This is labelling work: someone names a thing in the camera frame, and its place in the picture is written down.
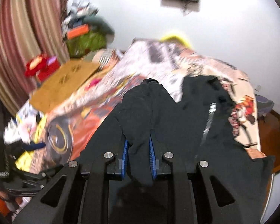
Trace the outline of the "orange box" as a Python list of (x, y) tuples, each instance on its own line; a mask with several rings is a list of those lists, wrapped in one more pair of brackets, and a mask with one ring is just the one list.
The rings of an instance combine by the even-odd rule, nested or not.
[(78, 27), (75, 27), (73, 29), (70, 29), (67, 32), (67, 39), (73, 39), (78, 36), (87, 34), (90, 31), (89, 26), (87, 24), (80, 25)]

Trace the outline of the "grey backpack on floor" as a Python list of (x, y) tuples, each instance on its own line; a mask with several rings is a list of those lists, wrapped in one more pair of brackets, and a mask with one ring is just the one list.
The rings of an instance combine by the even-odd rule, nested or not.
[(274, 107), (274, 102), (266, 97), (255, 94), (258, 118), (266, 117)]

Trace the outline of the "brown wooden lap desk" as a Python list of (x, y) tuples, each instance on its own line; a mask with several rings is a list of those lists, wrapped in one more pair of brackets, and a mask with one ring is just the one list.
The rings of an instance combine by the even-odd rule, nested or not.
[(69, 98), (98, 70), (98, 63), (69, 60), (32, 94), (29, 103), (36, 110), (48, 113)]

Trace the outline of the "red striped curtain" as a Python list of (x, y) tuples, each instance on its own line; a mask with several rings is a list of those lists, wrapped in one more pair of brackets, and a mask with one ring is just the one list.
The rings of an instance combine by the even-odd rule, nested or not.
[(0, 100), (12, 114), (36, 88), (26, 63), (39, 54), (69, 60), (61, 23), (68, 0), (0, 0)]

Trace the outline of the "red plush toy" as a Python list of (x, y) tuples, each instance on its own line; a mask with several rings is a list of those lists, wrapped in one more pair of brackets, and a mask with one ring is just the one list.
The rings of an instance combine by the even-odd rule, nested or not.
[(35, 77), (39, 83), (43, 83), (59, 68), (57, 56), (40, 54), (26, 64), (25, 77)]

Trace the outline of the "dark green pillow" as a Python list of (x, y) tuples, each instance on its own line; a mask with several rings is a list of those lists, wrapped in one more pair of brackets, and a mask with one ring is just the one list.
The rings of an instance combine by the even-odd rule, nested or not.
[(83, 23), (88, 24), (96, 32), (102, 34), (114, 35), (114, 29), (102, 17), (99, 16), (86, 16), (83, 18)]

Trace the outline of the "yellow curved foam tube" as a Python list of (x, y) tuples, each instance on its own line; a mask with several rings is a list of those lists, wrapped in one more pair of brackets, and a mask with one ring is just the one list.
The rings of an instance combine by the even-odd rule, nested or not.
[(188, 48), (192, 48), (192, 45), (186, 39), (177, 36), (177, 35), (167, 35), (160, 39), (161, 42), (168, 42), (168, 43), (179, 43), (180, 45), (186, 46)]

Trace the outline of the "black zip hoodie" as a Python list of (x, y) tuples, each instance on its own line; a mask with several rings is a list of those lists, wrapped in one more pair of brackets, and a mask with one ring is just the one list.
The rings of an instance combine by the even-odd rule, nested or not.
[(167, 222), (167, 182), (152, 179), (149, 139), (179, 154), (193, 186), (197, 223), (259, 223), (273, 157), (252, 159), (232, 133), (235, 106), (214, 76), (185, 77), (175, 102), (153, 79), (127, 91), (95, 131), (78, 162), (99, 143), (128, 141), (121, 181), (110, 181), (109, 220), (115, 223)]

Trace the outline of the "newspaper print bed cover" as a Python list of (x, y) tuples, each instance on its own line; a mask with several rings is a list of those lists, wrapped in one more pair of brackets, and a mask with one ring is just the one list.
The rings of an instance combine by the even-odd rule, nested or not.
[(179, 102), (185, 77), (215, 76), (235, 102), (229, 116), (235, 140), (252, 159), (265, 157), (254, 90), (247, 74), (235, 66), (179, 43), (149, 39), (135, 40), (124, 54), (104, 49), (78, 60), (98, 63), (98, 72), (48, 113), (30, 105), (31, 95), (8, 123), (3, 138), (10, 169), (37, 174), (78, 157), (123, 95), (147, 78), (157, 80)]

